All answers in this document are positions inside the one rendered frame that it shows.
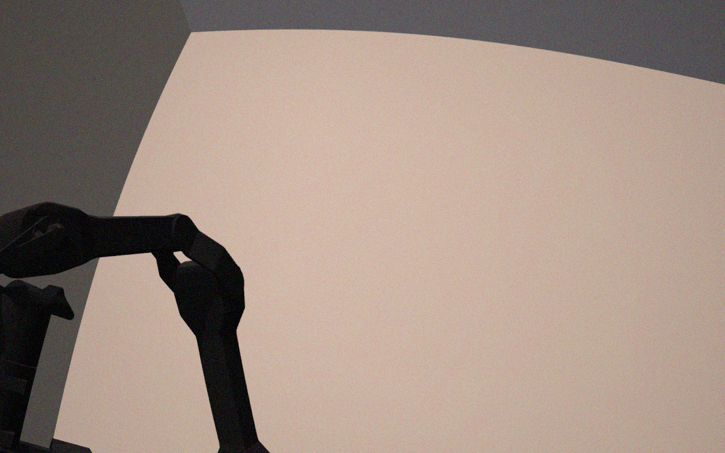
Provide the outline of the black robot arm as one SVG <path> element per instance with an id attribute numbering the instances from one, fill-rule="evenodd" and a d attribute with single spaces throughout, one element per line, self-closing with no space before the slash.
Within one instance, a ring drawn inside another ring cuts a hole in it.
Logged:
<path id="1" fill-rule="evenodd" d="M 192 261 L 179 262 L 182 250 Z M 237 329 L 244 273 L 184 214 L 97 217 L 66 204 L 33 204 L 0 217 L 0 274 L 57 274 L 103 256 L 152 253 L 179 315 L 198 341 L 218 453 L 269 453 L 258 441 Z M 64 289 L 22 280 L 0 286 L 0 357 L 37 367 L 50 316 L 74 318 Z"/>

